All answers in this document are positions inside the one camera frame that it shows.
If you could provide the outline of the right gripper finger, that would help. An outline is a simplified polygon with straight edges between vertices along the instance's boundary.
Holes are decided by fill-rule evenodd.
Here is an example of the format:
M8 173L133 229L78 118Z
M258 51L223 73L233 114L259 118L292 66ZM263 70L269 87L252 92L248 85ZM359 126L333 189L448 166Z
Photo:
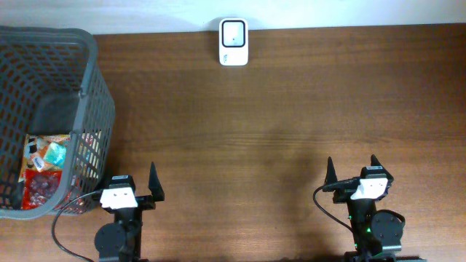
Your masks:
M338 182L338 178L336 176L336 170L335 170L335 167L333 165L333 160L329 156L328 159L327 159L327 170L326 170L326 174L325 174L324 185L329 186L329 185L335 184L337 182Z
M380 161L376 158L374 154L371 155L371 166L372 167L382 167Z

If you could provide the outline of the red Hacks candy bag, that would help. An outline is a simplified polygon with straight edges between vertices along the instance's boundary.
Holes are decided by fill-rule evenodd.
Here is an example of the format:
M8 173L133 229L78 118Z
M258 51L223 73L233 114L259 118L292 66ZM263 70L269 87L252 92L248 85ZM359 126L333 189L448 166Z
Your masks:
M32 210L45 204L57 191L61 175L61 170L26 170L22 209Z

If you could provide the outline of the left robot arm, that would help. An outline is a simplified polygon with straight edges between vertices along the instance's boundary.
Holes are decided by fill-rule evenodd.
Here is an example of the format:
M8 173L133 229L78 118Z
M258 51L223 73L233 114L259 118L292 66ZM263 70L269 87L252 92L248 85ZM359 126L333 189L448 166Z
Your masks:
M133 177L118 175L102 190L100 205L114 216L114 221L102 226L95 234L99 261L145 261L141 256L143 212L154 210L157 202L165 200L154 163L150 166L148 188L149 195L137 196Z

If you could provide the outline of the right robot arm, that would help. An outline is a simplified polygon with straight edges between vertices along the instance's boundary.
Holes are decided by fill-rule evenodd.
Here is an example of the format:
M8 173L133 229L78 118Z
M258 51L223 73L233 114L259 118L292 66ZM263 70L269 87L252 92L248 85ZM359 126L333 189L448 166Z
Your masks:
M324 184L316 191L333 193L333 203L345 204L350 224L346 224L322 209L330 218L350 230L355 251L343 255L345 262L421 261L418 256L397 256L402 250L401 238L406 219L391 210L378 210L376 202L388 195L394 181L375 155L360 175L339 180L332 158L328 158Z

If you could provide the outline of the orange tissue pack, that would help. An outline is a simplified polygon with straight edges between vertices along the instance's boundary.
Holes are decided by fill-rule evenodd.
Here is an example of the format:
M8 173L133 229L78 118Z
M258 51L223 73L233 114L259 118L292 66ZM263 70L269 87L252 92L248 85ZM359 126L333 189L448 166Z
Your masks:
M23 156L27 159L28 167L35 167L38 172L42 172L49 167L44 160L49 144L48 141L37 136L27 139Z

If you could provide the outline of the teal tissue pack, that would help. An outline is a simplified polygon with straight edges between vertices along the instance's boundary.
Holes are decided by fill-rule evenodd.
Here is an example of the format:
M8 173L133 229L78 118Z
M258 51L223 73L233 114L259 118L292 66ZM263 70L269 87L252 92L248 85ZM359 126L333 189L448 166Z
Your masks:
M66 160L66 152L67 149L65 146L56 142L51 142L51 144L48 145L45 155L43 156L43 160L63 169Z

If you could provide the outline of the beige snack bag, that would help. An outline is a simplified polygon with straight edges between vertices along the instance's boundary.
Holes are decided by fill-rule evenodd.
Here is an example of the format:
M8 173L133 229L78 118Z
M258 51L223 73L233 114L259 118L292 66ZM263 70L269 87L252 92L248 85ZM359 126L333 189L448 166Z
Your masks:
M51 144L51 142L59 143L60 145L65 146L66 149L68 147L68 144L71 142L71 136L70 135L26 135L25 140L24 140L24 145L23 145L23 155L25 153L25 146L26 146L26 143L27 143L27 139L31 138L32 136L40 137L40 138L48 141L50 144ZM91 146L91 147L97 146L97 149L98 149L99 145L98 145L98 143L97 143L97 145L95 145L93 136L91 136L89 134L84 134L83 138L84 138L84 143L85 144L87 144L88 146ZM94 156L93 153L90 151L90 149L88 149L86 146L84 146L83 143L79 144L78 153L79 154L84 154L86 161L90 160L91 164L96 164L97 168L99 168L99 164L100 164L99 160L95 159L96 156ZM46 163L49 165L49 167L44 171L61 170L63 172L63 169L61 169L59 167L56 167L56 166L54 166L54 165L52 165L52 164L50 164L48 162L46 162ZM91 178L97 178L98 174L96 173L96 171L90 169L91 164L86 164L84 161L81 161L81 160L77 159L75 168L78 171L81 171L82 174L85 174L85 175L87 174ZM26 170L35 170L35 171L37 171L35 167L32 167L32 168L28 167L27 159L23 156L22 165L21 165L21 168L20 168L20 176L18 178L18 182L23 182L25 180L25 171Z

